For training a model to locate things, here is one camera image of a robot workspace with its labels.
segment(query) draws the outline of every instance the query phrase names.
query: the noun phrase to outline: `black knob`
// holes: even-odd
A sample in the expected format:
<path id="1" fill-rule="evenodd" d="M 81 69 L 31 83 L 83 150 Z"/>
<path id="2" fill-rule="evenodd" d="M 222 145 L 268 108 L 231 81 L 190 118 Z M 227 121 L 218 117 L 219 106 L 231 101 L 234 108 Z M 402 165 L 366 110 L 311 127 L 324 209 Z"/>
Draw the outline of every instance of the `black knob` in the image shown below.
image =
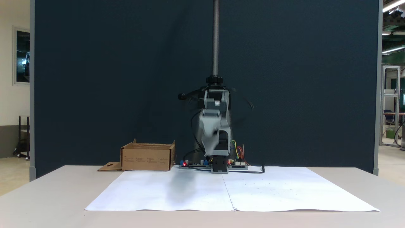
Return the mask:
<path id="1" fill-rule="evenodd" d="M 177 96 L 177 98 L 178 98 L 179 100 L 182 100 L 182 101 L 186 100 L 186 97 L 185 97 L 185 94 L 184 94 L 184 93 L 179 93 L 179 95 Z"/>

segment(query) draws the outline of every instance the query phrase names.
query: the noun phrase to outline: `box flap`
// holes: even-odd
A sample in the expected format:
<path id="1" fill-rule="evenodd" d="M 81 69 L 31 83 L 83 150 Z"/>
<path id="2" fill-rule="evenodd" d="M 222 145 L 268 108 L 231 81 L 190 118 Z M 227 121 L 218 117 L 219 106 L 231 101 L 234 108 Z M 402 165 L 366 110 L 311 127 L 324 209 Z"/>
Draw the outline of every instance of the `box flap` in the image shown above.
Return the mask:
<path id="1" fill-rule="evenodd" d="M 98 169 L 99 171 L 122 171 L 121 162 L 109 162 L 103 167 Z"/>
<path id="2" fill-rule="evenodd" d="M 170 164 L 169 170 L 173 167 L 175 163 L 175 154 L 176 154 L 176 141 L 173 141 L 172 145 L 170 146 Z"/>

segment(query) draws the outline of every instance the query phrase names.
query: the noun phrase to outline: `beige floor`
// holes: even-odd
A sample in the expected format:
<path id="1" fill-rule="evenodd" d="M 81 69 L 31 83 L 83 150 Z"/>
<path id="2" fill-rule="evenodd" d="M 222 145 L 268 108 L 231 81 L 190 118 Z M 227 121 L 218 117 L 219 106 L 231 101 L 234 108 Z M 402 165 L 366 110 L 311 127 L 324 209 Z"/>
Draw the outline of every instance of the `beige floor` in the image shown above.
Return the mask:
<path id="1" fill-rule="evenodd" d="M 393 143 L 393 140 L 384 138 L 383 142 Z M 0 159 L 0 196 L 28 183 L 29 167 L 30 163 L 23 158 Z M 405 186 L 405 151 L 380 146 L 378 168 L 380 177 Z"/>
<path id="2" fill-rule="evenodd" d="M 24 158 L 0 159 L 0 196 L 30 181 L 30 162 Z"/>

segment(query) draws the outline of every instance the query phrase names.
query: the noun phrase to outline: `threaded rod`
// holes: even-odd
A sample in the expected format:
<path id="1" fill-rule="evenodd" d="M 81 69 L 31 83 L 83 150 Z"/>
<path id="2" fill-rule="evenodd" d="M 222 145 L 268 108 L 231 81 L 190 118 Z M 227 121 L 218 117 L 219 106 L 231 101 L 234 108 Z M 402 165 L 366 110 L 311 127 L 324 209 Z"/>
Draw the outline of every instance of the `threaded rod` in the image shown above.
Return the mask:
<path id="1" fill-rule="evenodd" d="M 213 0 L 212 23 L 212 75 L 218 75 L 218 53 L 220 38 L 220 0 Z"/>

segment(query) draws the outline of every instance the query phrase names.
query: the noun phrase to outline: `green bin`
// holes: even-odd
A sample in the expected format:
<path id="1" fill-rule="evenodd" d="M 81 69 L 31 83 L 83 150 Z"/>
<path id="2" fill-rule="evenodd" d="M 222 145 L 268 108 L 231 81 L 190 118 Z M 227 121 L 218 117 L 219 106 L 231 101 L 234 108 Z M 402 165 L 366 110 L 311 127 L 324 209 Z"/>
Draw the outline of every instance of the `green bin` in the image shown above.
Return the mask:
<path id="1" fill-rule="evenodd" d="M 387 138 L 394 138 L 395 137 L 395 130 L 393 127 L 387 127 Z"/>

